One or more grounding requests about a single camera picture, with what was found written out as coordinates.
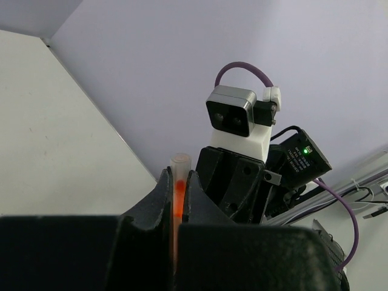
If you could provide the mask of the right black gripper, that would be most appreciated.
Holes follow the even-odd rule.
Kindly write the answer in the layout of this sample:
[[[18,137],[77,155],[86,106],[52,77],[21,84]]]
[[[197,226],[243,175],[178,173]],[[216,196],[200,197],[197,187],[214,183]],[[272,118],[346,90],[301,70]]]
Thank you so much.
[[[259,224],[287,212],[298,204],[307,184],[332,170],[328,159],[300,127],[288,127],[271,141],[294,130],[279,144],[271,144],[267,169],[281,175],[267,204],[263,186],[266,165],[263,161],[207,146],[201,149],[196,171],[203,191],[232,221]]]

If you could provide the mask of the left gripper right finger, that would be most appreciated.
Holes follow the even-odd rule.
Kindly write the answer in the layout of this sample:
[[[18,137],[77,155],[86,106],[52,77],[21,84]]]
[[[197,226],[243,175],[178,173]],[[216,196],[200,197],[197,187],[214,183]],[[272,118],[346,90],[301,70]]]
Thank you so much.
[[[178,230],[178,290],[347,290],[327,243],[311,228],[236,224],[190,172]]]

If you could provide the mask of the pink pen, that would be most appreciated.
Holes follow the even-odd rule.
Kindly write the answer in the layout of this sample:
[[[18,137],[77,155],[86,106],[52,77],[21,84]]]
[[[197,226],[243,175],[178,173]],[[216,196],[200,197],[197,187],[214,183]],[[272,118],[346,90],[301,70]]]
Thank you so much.
[[[176,264],[178,257],[178,229],[182,223],[186,181],[179,179],[174,183],[173,192],[173,262]]]

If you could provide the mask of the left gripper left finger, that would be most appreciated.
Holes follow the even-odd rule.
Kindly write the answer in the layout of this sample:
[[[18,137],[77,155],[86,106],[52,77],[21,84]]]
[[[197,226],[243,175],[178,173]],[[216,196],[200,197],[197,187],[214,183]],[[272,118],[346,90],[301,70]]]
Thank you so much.
[[[170,169],[120,215],[1,218],[2,290],[170,290]]]

